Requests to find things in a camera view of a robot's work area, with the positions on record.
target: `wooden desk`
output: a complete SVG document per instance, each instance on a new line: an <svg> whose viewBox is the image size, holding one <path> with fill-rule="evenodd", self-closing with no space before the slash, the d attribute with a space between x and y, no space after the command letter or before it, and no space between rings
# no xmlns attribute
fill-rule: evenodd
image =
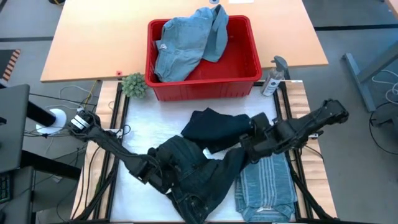
<svg viewBox="0 0 398 224"><path fill-rule="evenodd" d="M323 49L301 0L229 4L229 15L250 18L264 68L275 55L289 66L327 65ZM43 70L42 82L115 79L145 73L147 25L154 19L191 16L209 0L68 0Z"/></svg>
<svg viewBox="0 0 398 224"><path fill-rule="evenodd" d="M108 104L109 102L114 100L114 97L116 95L117 84L118 84L117 82L104 82L103 87L101 89L101 94L99 96L96 114L98 114L98 116L101 118L102 127L104 128L109 127L112 111L111 109L109 109ZM293 117L301 117L309 113L310 108L308 105L307 96L305 94L303 83L287 83L287 89L288 89L287 92L289 95L290 107L292 109ZM282 111L284 112L283 103L281 103L281 107ZM318 141L309 140L308 145L316 149L318 152L320 152ZM90 142L88 144L86 157L85 157L86 165L90 163L91 158L93 157L93 154L97 147L98 146L93 142ZM98 183L98 179L101 173L103 157L104 157L104 151L100 150L97 152L97 154L95 155L95 159L93 160L93 164L91 166L91 175L90 175L90 188L88 191L88 202L90 202L94 196L95 186ZM325 172L325 166L323 165L322 159L313 152L303 149L302 162L303 162L305 177L307 180L307 187L309 191L312 193L312 195L315 197L318 203L323 207L323 209L329 215L336 217L336 210L333 203L333 199L331 197L329 183ZM78 211L76 214L80 214L81 211L83 211L84 209L83 205L85 204L86 201L86 191L88 183L88 166L85 166L82 172L85 173L84 174L85 185L82 186L82 182L80 179L75 197L75 203L73 206L73 211L76 210L76 207L78 205L82 187L84 193L82 196L81 204L78 207ZM297 189L297 191L298 191L301 214L304 217L305 205L302 200L303 199L302 194L299 192L299 189ZM100 218L101 217L103 218L105 214L106 205L105 203L102 203L101 205L102 207L100 212Z"/></svg>
<svg viewBox="0 0 398 224"><path fill-rule="evenodd" d="M386 2L396 18L398 18L398 0L387 0Z"/></svg>

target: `metal table leg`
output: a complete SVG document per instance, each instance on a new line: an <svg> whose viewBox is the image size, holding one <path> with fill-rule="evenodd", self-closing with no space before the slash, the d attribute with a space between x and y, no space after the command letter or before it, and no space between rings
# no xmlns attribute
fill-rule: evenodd
<svg viewBox="0 0 398 224"><path fill-rule="evenodd" d="M37 154L22 150L21 167L32 166L37 171L42 171L60 177L78 180L81 170L74 166L57 162L52 159L39 156Z"/></svg>
<svg viewBox="0 0 398 224"><path fill-rule="evenodd" d="M365 69L360 70L356 64L354 57L350 54L344 54L343 59L346 59L349 70L354 77L356 86L365 102L366 108L369 112L375 111L373 98L369 91L368 81L373 76L377 75L383 68L387 67L390 63L398 58L398 41L390 46L385 52L380 54L372 63Z"/></svg>

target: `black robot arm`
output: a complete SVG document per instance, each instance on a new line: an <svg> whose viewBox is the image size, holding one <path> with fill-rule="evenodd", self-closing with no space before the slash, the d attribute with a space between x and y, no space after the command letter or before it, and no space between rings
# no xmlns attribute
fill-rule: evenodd
<svg viewBox="0 0 398 224"><path fill-rule="evenodd" d="M247 152L251 162L280 154L290 149L303 147L309 135L317 132L325 125L344 123L348 112L337 100L325 100L322 106L311 113L285 121L276 121L273 126L264 113L252 118L254 134L241 136L240 143Z"/></svg>
<svg viewBox="0 0 398 224"><path fill-rule="evenodd" d="M67 126L72 136L83 141L91 140L99 147L114 154L124 162L130 174L143 184L149 182L162 194L171 188L173 178L168 176L169 172L162 172L162 164L154 156L129 152L120 144L116 133L105 131L101 127L100 117L96 114L90 111L80 111Z"/></svg>
<svg viewBox="0 0 398 224"><path fill-rule="evenodd" d="M264 113L252 118L253 129L240 137L240 143L248 155L249 162L302 147L309 135L327 124L343 123L348 112L337 100L327 100L322 107L299 119L278 121L271 126ZM67 124L71 135L94 141L104 150L113 153L124 162L127 170L143 184L150 183L160 193L166 194L175 184L174 165L171 155L154 148L148 154L135 154L124 148L116 134L101 127L100 118L90 111L80 111Z"/></svg>

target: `jeans pocket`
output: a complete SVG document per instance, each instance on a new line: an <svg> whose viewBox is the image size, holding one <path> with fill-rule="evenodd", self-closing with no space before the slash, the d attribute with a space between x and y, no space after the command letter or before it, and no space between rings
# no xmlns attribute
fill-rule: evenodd
<svg viewBox="0 0 398 224"><path fill-rule="evenodd" d="M187 197L188 204L192 209L192 213L198 218L206 218L208 215L208 205L205 201L197 195L189 195Z"/></svg>

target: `red plastic bin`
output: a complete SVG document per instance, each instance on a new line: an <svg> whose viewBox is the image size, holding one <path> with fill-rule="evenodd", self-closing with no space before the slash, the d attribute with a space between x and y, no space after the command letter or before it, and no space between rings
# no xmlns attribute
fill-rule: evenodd
<svg viewBox="0 0 398 224"><path fill-rule="evenodd" d="M162 37L162 27L169 19L157 19L148 25L145 81L160 101L195 100L246 96L262 76L250 20L246 16L230 16L228 44L217 63L201 60L182 82L162 83L157 78L155 40Z"/></svg>

